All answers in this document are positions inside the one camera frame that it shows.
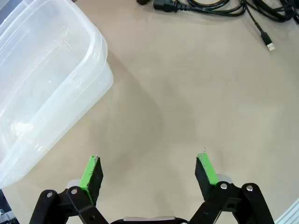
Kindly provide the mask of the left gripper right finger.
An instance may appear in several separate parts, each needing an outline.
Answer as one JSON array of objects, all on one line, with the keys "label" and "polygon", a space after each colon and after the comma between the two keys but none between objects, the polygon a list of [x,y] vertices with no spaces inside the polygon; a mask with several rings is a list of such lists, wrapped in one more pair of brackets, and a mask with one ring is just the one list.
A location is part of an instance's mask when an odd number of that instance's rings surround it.
[{"label": "left gripper right finger", "polygon": [[237,187],[221,181],[207,154],[196,158],[195,176],[204,202],[189,220],[190,224],[214,224],[222,212],[230,212],[239,224],[273,224],[265,198],[255,183]]}]

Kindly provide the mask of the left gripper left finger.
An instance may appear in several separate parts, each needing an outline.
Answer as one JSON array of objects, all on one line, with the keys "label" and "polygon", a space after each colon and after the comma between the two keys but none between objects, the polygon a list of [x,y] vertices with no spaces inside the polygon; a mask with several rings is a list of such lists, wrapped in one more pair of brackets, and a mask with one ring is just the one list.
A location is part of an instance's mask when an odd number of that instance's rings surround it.
[{"label": "left gripper left finger", "polygon": [[65,224],[70,217],[79,217],[84,224],[107,224],[96,208],[103,171],[100,157],[91,156],[78,186],[57,193],[52,189],[41,192],[31,224]]}]

